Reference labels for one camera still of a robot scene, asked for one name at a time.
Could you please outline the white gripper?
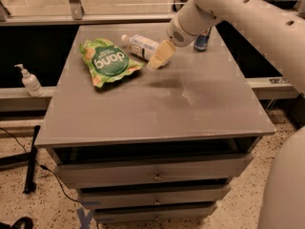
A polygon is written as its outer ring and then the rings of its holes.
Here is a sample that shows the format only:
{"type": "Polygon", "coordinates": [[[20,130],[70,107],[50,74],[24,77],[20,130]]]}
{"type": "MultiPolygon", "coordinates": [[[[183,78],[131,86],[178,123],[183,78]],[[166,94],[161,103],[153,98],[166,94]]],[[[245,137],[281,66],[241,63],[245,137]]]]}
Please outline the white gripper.
{"type": "Polygon", "coordinates": [[[170,40],[163,40],[157,47],[153,56],[147,64],[151,71],[158,69],[175,54],[176,47],[186,47],[206,29],[203,21],[197,16],[191,16],[179,12],[171,20],[167,28],[167,35],[170,40]]]}

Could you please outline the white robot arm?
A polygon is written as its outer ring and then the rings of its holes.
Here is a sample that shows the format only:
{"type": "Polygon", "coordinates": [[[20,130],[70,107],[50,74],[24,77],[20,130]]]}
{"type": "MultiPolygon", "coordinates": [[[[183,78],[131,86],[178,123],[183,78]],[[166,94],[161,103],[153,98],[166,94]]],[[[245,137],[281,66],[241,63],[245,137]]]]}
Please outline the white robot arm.
{"type": "MultiPolygon", "coordinates": [[[[298,91],[305,94],[305,20],[263,0],[188,0],[168,39],[149,60],[155,70],[204,30],[230,23],[298,91]]],[[[287,139],[268,174],[257,229],[305,229],[305,127],[287,139]]]]}

